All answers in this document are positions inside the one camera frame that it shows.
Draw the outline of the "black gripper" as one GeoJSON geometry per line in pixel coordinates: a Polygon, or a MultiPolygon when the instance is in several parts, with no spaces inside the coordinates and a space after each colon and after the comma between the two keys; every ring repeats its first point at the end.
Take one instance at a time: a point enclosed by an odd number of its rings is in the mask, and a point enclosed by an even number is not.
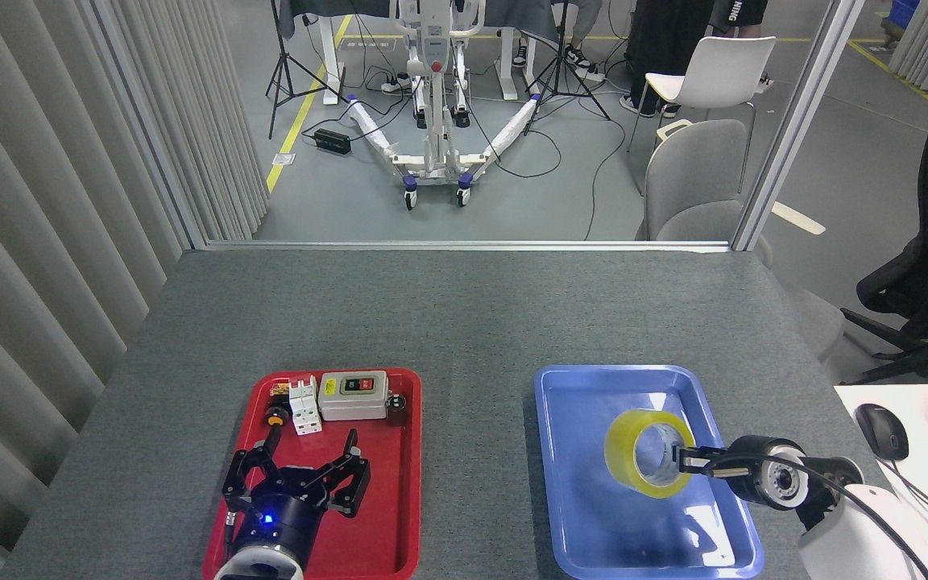
{"type": "Polygon", "coordinates": [[[264,441],[233,455],[222,484],[227,504],[249,504],[247,475],[262,469],[265,481],[251,492],[257,514],[247,514],[234,539],[238,552],[254,545],[279,545],[294,557],[309,557],[325,510],[355,518],[371,483],[371,463],[358,448],[358,430],[351,429],[339,458],[313,471],[284,471],[273,460],[281,425],[270,425],[264,441]]]}
{"type": "MultiPolygon", "coordinates": [[[[733,453],[780,456],[802,465],[803,450],[794,441],[781,437],[743,436],[730,445],[733,453]]],[[[728,449],[700,445],[675,448],[675,466],[683,474],[715,476],[729,462],[728,449]]],[[[730,488],[745,502],[758,504],[803,503],[803,473],[783,463],[759,458],[738,460],[737,466],[750,469],[747,476],[729,478],[730,488]]]]}

